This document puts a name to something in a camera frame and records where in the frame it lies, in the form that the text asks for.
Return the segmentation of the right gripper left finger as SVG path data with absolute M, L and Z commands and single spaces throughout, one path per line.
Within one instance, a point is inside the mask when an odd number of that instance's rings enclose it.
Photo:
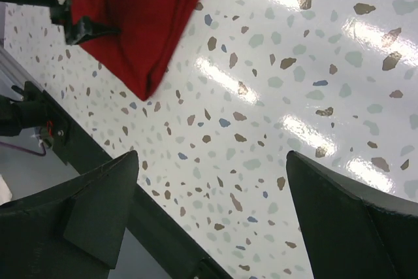
M 1 205 L 2 278 L 108 278 L 137 185 L 138 154 Z

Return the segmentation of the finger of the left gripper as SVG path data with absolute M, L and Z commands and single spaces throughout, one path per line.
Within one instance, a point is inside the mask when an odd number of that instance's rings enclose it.
M 121 33 L 121 30 L 117 27 L 94 22 L 87 16 L 83 16 L 75 24 L 66 22 L 64 31 L 67 45 L 79 45 L 99 37 Z

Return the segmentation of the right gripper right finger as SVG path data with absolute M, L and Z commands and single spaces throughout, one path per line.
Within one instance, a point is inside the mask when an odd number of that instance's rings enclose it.
M 296 152 L 286 172 L 315 278 L 416 278 L 417 203 Z

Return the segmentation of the red t shirt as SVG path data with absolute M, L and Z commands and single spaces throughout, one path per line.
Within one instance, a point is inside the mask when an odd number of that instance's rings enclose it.
M 72 0 L 72 19 L 116 27 L 120 33 L 81 47 L 139 99 L 150 98 L 165 74 L 199 0 Z

